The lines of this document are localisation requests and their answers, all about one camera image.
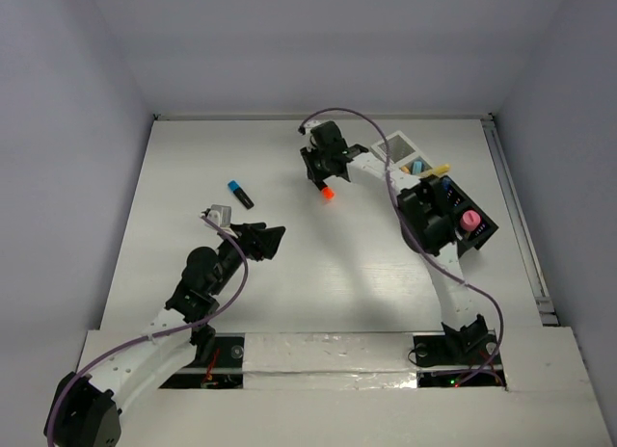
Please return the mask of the black highlighter orange cap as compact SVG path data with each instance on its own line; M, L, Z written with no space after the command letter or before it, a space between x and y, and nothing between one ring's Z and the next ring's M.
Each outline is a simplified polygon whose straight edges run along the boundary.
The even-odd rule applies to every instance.
M335 192L325 182L317 182L316 186L325 200L331 201L334 199Z

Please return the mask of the black highlighter blue cap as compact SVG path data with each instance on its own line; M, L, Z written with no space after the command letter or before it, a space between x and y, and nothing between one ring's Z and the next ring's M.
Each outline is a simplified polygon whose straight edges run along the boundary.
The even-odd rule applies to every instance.
M251 198L246 194L243 188L235 181L231 180L228 183L229 190L234 194L234 196L238 199L238 201L242 204L244 208L250 210L255 207L254 202Z

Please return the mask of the yellow marker pen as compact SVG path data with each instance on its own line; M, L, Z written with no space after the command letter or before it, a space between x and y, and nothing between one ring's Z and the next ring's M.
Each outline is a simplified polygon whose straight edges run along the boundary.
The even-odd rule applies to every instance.
M448 173L450 171L451 167L449 164L443 164L440 166L437 166L435 168L432 168L430 170L428 170L427 172L430 174L435 174L435 175L442 175L445 173Z

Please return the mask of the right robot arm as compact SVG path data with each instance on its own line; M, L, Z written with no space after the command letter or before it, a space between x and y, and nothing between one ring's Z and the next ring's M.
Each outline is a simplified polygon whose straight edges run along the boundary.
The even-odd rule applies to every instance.
M319 189L331 177L367 186L386 185L403 239L422 257L438 297L445 354L456 362L469 360L478 352L487 326L462 273L457 223L439 178L421 178L396 167L386 135L380 159L363 145L347 144L331 120L307 120L299 132L308 138L301 149L308 179Z

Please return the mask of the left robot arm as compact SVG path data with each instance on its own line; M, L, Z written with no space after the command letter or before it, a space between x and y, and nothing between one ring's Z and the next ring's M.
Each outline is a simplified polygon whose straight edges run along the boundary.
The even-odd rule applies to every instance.
M58 383L43 429L48 445L117 445L131 409L181 368L212 357L216 331L209 323L228 309L217 296L237 271L249 271L249 261L273 259L285 229L266 223L207 225L221 244L188 254L174 292L140 334Z

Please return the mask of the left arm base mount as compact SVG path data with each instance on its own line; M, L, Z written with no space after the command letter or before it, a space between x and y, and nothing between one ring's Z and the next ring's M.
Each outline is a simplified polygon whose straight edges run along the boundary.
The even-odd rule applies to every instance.
M242 389L245 356L244 333L210 331L209 342L196 358L165 380L161 389Z

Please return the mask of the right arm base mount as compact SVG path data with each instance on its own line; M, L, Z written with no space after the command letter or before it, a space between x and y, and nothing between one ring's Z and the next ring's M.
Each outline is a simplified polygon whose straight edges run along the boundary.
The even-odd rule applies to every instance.
M419 371L420 387L507 386L497 339L478 314L459 330L443 325L437 334L413 337L408 361Z

